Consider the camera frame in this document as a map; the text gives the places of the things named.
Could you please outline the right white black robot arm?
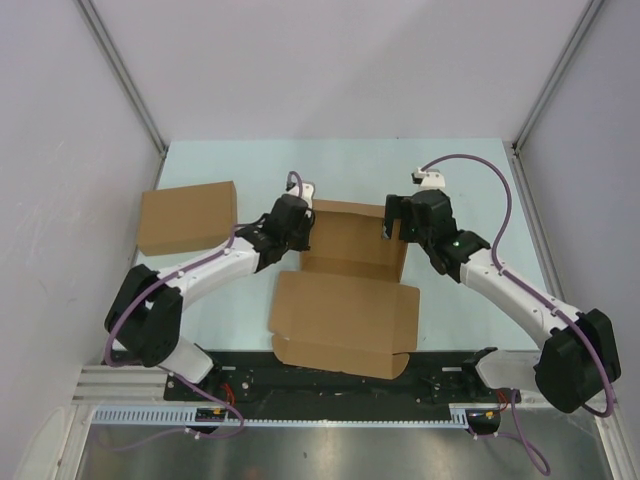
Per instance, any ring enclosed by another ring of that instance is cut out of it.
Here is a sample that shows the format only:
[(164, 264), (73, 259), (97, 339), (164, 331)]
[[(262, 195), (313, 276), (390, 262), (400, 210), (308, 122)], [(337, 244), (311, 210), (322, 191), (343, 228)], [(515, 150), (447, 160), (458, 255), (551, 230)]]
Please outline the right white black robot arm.
[(461, 376), (463, 393), (484, 401), (498, 389), (537, 392), (557, 410), (572, 413), (604, 394), (613, 412), (621, 368), (611, 320), (582, 312), (529, 285), (502, 262), (490, 244), (458, 227), (449, 197), (440, 190), (385, 200), (383, 236), (419, 245), (441, 275), (475, 291), (513, 320), (537, 352), (486, 348)]

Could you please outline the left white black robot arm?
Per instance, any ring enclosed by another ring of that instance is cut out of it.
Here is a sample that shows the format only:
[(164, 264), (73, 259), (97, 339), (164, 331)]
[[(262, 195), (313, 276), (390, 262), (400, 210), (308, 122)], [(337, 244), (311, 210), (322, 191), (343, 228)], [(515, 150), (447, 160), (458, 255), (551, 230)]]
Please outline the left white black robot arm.
[(234, 227), (221, 245), (164, 271), (144, 264), (127, 273), (105, 319), (104, 361), (111, 367), (115, 342), (146, 368), (159, 367), (186, 381), (197, 398), (214, 397), (221, 376), (212, 357), (181, 334), (184, 311), (213, 290), (256, 274), (290, 252), (310, 249), (313, 195), (294, 187), (259, 220)]

